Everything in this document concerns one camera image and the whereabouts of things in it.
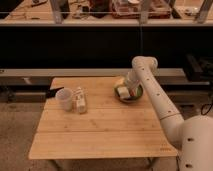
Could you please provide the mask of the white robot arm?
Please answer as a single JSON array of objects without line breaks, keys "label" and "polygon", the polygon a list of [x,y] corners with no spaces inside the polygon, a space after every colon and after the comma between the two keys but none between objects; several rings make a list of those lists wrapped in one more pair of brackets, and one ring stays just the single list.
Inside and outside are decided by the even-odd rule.
[{"label": "white robot arm", "polygon": [[213,118],[196,115],[185,120],[153,75],[155,57],[136,56],[132,69],[116,82],[122,102],[138,100],[146,91],[168,142],[180,151],[180,171],[213,171]]}]

